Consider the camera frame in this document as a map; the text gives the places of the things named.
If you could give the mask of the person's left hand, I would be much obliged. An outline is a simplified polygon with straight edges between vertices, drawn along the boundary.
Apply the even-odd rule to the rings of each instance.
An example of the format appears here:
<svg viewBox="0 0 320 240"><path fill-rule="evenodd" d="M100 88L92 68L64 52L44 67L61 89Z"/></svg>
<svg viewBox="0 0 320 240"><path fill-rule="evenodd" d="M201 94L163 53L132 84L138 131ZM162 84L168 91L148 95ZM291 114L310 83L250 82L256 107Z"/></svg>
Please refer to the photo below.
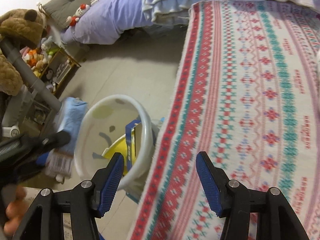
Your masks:
<svg viewBox="0 0 320 240"><path fill-rule="evenodd" d="M16 198L10 202L6 209L8 221L5 223L3 231L6 236L12 237L16 232L24 214L28 209L26 201L27 192L24 187L18 186L16 188Z"/></svg>

